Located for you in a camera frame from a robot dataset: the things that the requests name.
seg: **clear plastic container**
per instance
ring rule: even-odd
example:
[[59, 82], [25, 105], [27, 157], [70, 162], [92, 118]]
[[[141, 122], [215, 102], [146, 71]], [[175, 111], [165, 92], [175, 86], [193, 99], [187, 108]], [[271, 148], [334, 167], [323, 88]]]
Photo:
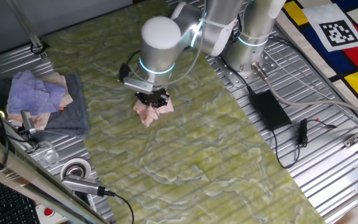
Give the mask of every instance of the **clear plastic container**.
[[47, 141], [42, 141], [35, 146], [32, 157], [42, 166], [49, 167], [57, 166], [60, 160], [55, 146]]

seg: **black keyboard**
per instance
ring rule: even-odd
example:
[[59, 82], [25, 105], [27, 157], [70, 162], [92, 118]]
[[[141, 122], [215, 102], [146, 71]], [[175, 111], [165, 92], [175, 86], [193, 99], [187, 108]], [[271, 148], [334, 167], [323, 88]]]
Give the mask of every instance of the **black keyboard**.
[[39, 224], [34, 201], [0, 183], [0, 223]]

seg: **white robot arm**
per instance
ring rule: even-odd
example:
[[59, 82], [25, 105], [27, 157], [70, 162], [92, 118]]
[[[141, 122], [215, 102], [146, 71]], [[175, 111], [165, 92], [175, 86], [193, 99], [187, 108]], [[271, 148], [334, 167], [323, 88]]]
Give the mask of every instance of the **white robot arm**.
[[[160, 94], [161, 89], [166, 90], [172, 83], [175, 61], [186, 47], [211, 56], [222, 54], [233, 69], [251, 72], [251, 64], [262, 59], [264, 45], [285, 0], [249, 0], [242, 21], [237, 20], [237, 15], [244, 0], [206, 3], [205, 15], [201, 9], [181, 2], [171, 18], [158, 16], [144, 24], [137, 72], [140, 80], [125, 77], [127, 87], [151, 98], [154, 92]], [[238, 22], [242, 30], [238, 37], [230, 39]]]

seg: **purple towel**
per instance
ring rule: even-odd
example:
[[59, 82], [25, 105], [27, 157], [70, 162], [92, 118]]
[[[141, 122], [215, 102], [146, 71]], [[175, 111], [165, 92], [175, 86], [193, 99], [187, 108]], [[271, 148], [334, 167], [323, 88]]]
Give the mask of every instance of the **purple towel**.
[[27, 110], [36, 116], [56, 112], [65, 92], [66, 89], [59, 84], [35, 79], [28, 70], [19, 72], [12, 80], [7, 112], [20, 114], [20, 111]]

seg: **green marbled mat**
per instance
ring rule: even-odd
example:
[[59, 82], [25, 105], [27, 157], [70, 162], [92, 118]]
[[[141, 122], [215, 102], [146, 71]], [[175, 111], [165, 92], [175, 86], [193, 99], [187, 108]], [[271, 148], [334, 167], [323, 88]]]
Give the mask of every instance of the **green marbled mat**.
[[[85, 144], [105, 186], [128, 199], [135, 223], [324, 223], [203, 57], [170, 86], [175, 111], [140, 122], [116, 74], [139, 49], [143, 23], [169, 12], [150, 0], [45, 39], [55, 70], [82, 79]], [[184, 52], [174, 74], [195, 55]], [[126, 204], [109, 203], [118, 224], [130, 223]]]

